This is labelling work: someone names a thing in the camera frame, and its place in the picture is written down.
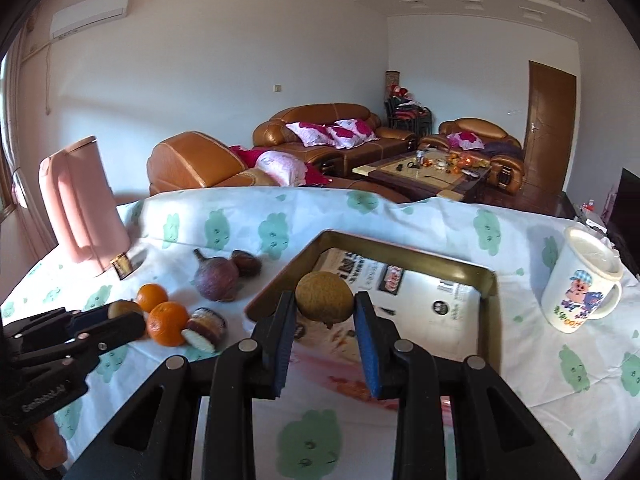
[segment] floor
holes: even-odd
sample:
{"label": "floor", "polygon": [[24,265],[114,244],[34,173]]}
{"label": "floor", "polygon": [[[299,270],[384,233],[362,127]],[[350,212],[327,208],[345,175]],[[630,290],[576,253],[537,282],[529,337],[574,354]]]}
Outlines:
{"label": "floor", "polygon": [[558,218],[574,218],[575,215],[574,208],[564,193],[552,195],[527,183],[522,185],[516,195],[487,186],[478,197],[478,202]]}

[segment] brown leather sofa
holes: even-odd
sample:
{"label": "brown leather sofa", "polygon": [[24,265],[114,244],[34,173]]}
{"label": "brown leather sofa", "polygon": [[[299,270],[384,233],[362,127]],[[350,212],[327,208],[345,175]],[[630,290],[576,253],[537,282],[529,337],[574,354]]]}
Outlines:
{"label": "brown leather sofa", "polygon": [[[490,123],[484,119],[463,118],[455,121],[445,121],[438,127],[438,134],[435,136],[423,137],[420,140],[419,149],[428,147],[439,148],[441,150],[460,152],[458,149],[450,149],[447,136],[457,132],[473,132],[485,144],[494,140],[508,142],[522,148],[518,139],[510,136],[497,124]],[[511,194],[522,186],[525,174],[524,161],[509,155],[486,156],[482,153],[474,152],[474,155],[485,158],[491,163],[491,173],[487,182],[501,190]]]}
{"label": "brown leather sofa", "polygon": [[[200,132],[184,132],[157,144],[146,162],[149,193],[206,187],[277,186],[269,175],[246,164],[227,147]],[[396,203],[410,200],[383,186],[363,180],[331,177],[325,187],[377,193]]]}
{"label": "brown leather sofa", "polygon": [[[348,150],[336,150],[330,146],[306,148],[300,138],[286,124],[306,122],[331,124],[341,119],[363,119],[375,131],[378,140]],[[381,126],[380,118],[361,105],[318,104],[287,108],[275,114],[254,131],[254,146],[267,146],[291,153],[305,162],[311,162],[324,174],[349,176],[351,170],[370,162],[382,160],[414,150],[417,136],[406,130]]]}

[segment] orange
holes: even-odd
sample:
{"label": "orange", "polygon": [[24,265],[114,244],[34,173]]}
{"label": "orange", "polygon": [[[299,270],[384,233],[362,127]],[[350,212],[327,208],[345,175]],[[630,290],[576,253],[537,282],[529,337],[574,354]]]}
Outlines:
{"label": "orange", "polygon": [[160,303],[146,318],[146,331],[156,343],[162,346],[180,346],[184,338],[180,333],[189,320],[189,313],[180,303],[165,301]]}
{"label": "orange", "polygon": [[151,312],[160,303],[169,301],[166,290],[157,283],[147,283],[140,287],[136,296],[136,303],[145,312]]}

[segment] cartoon printed mug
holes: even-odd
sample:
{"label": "cartoon printed mug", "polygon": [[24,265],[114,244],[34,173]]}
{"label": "cartoon printed mug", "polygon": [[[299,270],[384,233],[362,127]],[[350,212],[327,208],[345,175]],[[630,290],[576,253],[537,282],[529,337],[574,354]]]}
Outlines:
{"label": "cartoon printed mug", "polygon": [[565,229],[564,241],[540,306],[551,325],[571,333],[618,305],[623,266],[617,253],[580,228]]}

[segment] white tablecloth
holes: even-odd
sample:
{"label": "white tablecloth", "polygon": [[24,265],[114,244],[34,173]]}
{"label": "white tablecloth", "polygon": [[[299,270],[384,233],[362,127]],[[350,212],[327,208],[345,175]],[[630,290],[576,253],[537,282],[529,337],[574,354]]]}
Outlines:
{"label": "white tablecloth", "polygon": [[[40,261],[1,307],[5,323],[64,306],[91,308],[134,298],[143,283],[161,283],[189,311],[213,306],[229,325],[228,343],[248,335],[248,301],[325,229],[338,229],[467,260],[498,275],[502,317],[500,374],[585,480],[602,480],[640,426],[640,288],[625,272],[623,297],[603,320],[563,334],[538,300],[569,221],[439,198],[395,205],[360,191],[269,187],[164,193],[121,208],[142,266],[120,281],[113,270],[83,278],[60,248]],[[211,304],[193,288],[194,247],[207,255],[234,249],[262,254],[264,270],[233,303]],[[147,340],[101,358],[90,391],[56,415],[77,457],[100,428],[169,355],[193,348]],[[572,368],[584,365],[578,380]],[[396,414],[324,390],[290,373],[281,399],[255,402],[255,453],[261,479],[388,479]],[[300,435],[318,441],[302,456]],[[326,456],[336,460],[325,460]],[[311,465],[300,465],[309,460]]]}

